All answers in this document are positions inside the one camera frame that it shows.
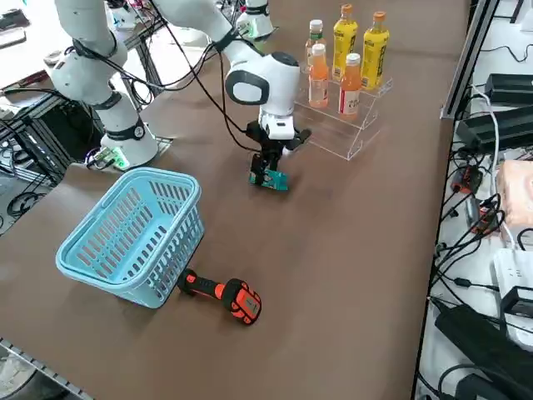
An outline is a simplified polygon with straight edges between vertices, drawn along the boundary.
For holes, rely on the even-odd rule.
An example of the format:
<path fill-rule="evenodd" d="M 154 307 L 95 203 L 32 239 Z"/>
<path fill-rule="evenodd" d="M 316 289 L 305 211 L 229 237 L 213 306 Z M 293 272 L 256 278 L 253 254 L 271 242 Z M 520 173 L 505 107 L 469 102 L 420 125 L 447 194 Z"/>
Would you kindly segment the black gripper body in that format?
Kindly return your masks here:
<path fill-rule="evenodd" d="M 311 136 L 311 129 L 297 129 L 292 139 L 270 139 L 267 131 L 261 127 L 259 122 L 252 121 L 247 124 L 245 134 L 260 145 L 261 153 L 275 153 L 281 156 L 285 153 L 294 152 L 305 144 Z"/>

